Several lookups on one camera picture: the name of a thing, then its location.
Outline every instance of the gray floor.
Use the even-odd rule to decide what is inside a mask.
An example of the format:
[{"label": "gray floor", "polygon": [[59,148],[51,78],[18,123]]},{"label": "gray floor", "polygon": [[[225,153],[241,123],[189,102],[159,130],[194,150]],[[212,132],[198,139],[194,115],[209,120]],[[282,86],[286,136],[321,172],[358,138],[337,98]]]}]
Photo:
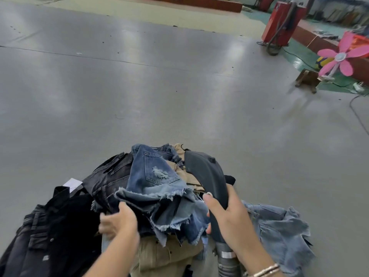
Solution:
[{"label": "gray floor", "polygon": [[243,199],[302,214],[307,276],[367,273],[369,138],[351,94],[293,88],[297,70],[246,37],[7,2],[0,20],[0,251],[54,186],[135,143],[183,142]]}]

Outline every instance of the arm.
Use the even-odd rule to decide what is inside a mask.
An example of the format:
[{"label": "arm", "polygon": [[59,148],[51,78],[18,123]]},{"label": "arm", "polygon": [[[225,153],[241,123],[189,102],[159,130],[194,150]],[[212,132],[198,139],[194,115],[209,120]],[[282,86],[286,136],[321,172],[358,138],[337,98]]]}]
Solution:
[{"label": "arm", "polygon": [[140,243],[137,219],[125,203],[119,204],[119,213],[100,216],[99,232],[113,238],[83,277],[127,277]]},{"label": "arm", "polygon": [[[224,210],[218,200],[204,194],[203,200],[217,219],[220,232],[228,246],[236,253],[249,275],[254,275],[275,262],[263,248],[256,235],[247,209],[238,198],[233,186],[228,185],[228,208]],[[211,233],[211,226],[206,230]],[[273,277],[284,277],[278,271]]]}]

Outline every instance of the fan blade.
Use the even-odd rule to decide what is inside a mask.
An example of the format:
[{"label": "fan blade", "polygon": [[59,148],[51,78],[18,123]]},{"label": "fan blade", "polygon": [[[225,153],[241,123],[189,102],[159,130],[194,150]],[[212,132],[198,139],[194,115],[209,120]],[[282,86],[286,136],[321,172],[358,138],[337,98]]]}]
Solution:
[{"label": "fan blade", "polygon": [[359,46],[347,53],[347,57],[359,57],[369,53],[369,45]]},{"label": "fan blade", "polygon": [[333,60],[332,62],[329,62],[329,63],[325,64],[323,66],[323,68],[320,70],[319,76],[322,76],[322,75],[328,73],[334,67],[334,65],[336,65],[336,64],[337,64],[337,62],[335,60]]},{"label": "fan blade", "polygon": [[339,52],[346,52],[348,48],[351,46],[353,41],[353,33],[344,33],[344,37],[339,42]]},{"label": "fan blade", "polygon": [[337,53],[331,49],[321,49],[318,51],[318,55],[321,57],[335,57]]},{"label": "fan blade", "polygon": [[341,61],[341,63],[339,64],[339,69],[341,70],[341,73],[347,77],[352,76],[353,74],[353,68],[350,62],[348,62],[347,60]]}]

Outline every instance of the wooden stool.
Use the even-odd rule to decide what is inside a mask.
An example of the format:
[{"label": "wooden stool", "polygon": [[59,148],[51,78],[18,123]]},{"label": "wooden stool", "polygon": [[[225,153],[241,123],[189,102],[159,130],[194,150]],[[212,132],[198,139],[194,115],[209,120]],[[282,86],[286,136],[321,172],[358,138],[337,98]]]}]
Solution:
[{"label": "wooden stool", "polygon": [[311,92],[315,94],[317,92],[317,86],[321,82],[318,77],[318,72],[303,69],[296,79],[295,87],[298,88],[301,84],[307,84],[310,86]]}]

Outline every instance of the bracelet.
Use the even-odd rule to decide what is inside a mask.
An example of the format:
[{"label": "bracelet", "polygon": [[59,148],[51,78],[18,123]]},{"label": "bracelet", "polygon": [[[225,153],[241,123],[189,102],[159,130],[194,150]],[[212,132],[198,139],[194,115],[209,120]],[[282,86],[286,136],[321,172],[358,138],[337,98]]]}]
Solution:
[{"label": "bracelet", "polygon": [[279,271],[279,265],[275,263],[274,265],[269,266],[268,268],[265,268],[262,271],[255,273],[254,275],[250,277],[267,277],[267,276],[271,276],[277,273],[278,271]]}]

